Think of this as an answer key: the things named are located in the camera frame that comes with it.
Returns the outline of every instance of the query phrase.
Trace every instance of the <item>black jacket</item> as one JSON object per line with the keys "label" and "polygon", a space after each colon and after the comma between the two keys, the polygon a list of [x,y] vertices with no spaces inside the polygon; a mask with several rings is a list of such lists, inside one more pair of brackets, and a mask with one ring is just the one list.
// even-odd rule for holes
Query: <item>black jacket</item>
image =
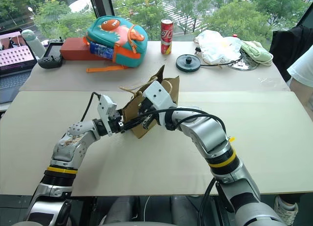
{"label": "black jacket", "polygon": [[269,52],[285,82],[291,76],[287,69],[302,56],[313,44],[313,29],[297,26],[287,31],[273,31]]}

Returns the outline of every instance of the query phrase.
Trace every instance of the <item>red box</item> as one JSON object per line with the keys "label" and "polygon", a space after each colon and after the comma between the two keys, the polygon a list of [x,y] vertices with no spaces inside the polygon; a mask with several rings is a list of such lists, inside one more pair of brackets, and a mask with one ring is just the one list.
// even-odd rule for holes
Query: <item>red box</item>
{"label": "red box", "polygon": [[63,43],[60,53],[68,61],[104,61],[107,60],[89,51],[89,45],[83,42],[83,38],[67,38]]}

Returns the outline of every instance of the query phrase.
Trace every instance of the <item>brown paper bag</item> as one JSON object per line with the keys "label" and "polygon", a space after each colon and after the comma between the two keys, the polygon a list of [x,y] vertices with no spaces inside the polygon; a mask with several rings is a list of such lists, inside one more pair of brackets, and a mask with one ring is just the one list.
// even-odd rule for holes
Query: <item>brown paper bag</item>
{"label": "brown paper bag", "polygon": [[[129,120],[138,116],[139,104],[144,100],[142,92],[144,92],[146,88],[155,80],[161,83],[161,85],[166,89],[167,92],[172,89],[170,92],[170,96],[172,100],[175,101],[175,103],[178,102],[179,76],[177,76],[176,78],[163,78],[163,72],[164,66],[162,66],[159,71],[149,79],[147,84],[143,85],[136,93],[134,93],[134,97],[122,109],[124,122],[128,122]],[[156,123],[157,122],[154,120],[150,124],[148,130],[144,129],[140,124],[132,128],[132,131],[137,138],[142,138],[151,128],[153,128],[154,125],[156,125]]]}

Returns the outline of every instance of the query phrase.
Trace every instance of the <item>crosswalk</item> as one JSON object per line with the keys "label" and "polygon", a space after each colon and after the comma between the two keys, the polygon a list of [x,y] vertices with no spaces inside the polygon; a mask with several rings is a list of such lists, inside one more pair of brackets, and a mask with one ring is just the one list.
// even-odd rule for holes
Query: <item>crosswalk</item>
{"label": "crosswalk", "polygon": [[[164,12],[170,18],[174,20],[175,24],[180,26],[183,29],[183,26],[185,24],[185,17],[182,17],[181,11],[177,11],[175,7],[173,7],[172,5],[166,2],[162,2],[161,5],[162,5]],[[188,26],[187,31],[192,32],[193,26],[194,26],[194,19],[191,18],[190,16],[188,16],[187,26]],[[206,25],[203,25],[201,20],[197,19],[196,25],[195,25],[195,31],[205,29],[205,26]]]}

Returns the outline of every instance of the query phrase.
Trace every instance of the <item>laptop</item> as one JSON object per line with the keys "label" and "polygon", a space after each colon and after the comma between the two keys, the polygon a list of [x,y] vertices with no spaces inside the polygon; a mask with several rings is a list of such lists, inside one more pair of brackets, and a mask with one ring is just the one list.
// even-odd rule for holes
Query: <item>laptop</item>
{"label": "laptop", "polygon": [[0,104],[15,98],[36,63],[20,28],[0,32]]}

